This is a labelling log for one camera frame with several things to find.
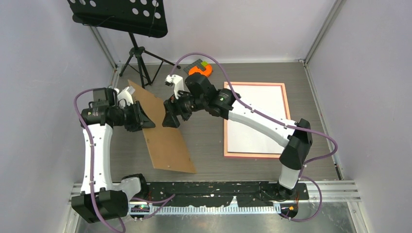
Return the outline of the brown cardboard backing board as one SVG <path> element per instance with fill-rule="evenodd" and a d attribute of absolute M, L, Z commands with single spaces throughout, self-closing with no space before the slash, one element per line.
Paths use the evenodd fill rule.
<path fill-rule="evenodd" d="M 145 114 L 155 124 L 154 128 L 143 129 L 153 167 L 197 173 L 180 130 L 162 126 L 165 116 L 163 100 L 131 80 L 128 80 L 128 84 L 135 89 L 132 95 L 134 99 L 139 101 Z"/>

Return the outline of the pink wooden picture frame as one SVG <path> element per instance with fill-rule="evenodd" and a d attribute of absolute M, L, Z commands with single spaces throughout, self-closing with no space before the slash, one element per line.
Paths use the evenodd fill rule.
<path fill-rule="evenodd" d="M 232 82 L 243 102 L 277 119 L 290 119 L 284 83 Z M 223 121 L 224 157 L 277 159 L 283 147 L 264 134 L 233 121 Z"/>

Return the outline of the landscape sunset photo print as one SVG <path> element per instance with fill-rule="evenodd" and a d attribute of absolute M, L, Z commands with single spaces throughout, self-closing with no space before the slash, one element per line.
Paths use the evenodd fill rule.
<path fill-rule="evenodd" d="M 233 87 L 232 84 L 224 83 L 225 88 Z M 256 130 L 265 136 L 275 141 L 278 145 L 284 146 L 288 143 L 287 136 L 292 134 L 291 129 L 284 128 L 283 125 L 275 123 L 276 119 L 283 124 L 288 123 L 288 119 L 277 119 L 266 114 L 265 111 L 260 111 L 258 108 L 245 103 L 240 99 L 240 102 L 235 102 L 233 111 L 228 121 L 237 122 Z"/>

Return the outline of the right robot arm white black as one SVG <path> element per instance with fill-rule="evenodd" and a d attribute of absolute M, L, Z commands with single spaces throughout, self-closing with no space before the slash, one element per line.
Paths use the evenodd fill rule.
<path fill-rule="evenodd" d="M 305 159 L 312 146 L 310 123 L 275 118 L 254 109 L 241 101 L 240 94 L 232 89 L 217 89 L 200 73 L 187 76 L 168 75 L 165 85 L 173 87 L 173 95 L 164 101 L 164 127 L 178 128 L 178 117 L 189 120 L 192 113 L 205 110 L 214 117 L 248 126 L 277 142 L 284 149 L 280 155 L 281 173 L 275 193 L 282 199 L 290 199 L 297 192 L 297 183 Z"/>

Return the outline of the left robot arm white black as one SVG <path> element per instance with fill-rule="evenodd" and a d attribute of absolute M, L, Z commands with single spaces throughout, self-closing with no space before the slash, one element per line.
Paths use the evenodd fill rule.
<path fill-rule="evenodd" d="M 110 171 L 110 145 L 113 129 L 124 127 L 129 132 L 154 128 L 155 124 L 133 99 L 135 89 L 96 88 L 88 107 L 75 108 L 83 128 L 85 171 L 80 194 L 71 199 L 72 208 L 88 223 L 126 216 L 129 201 L 145 200 L 149 195 L 142 174 L 128 175 L 115 185 Z"/>

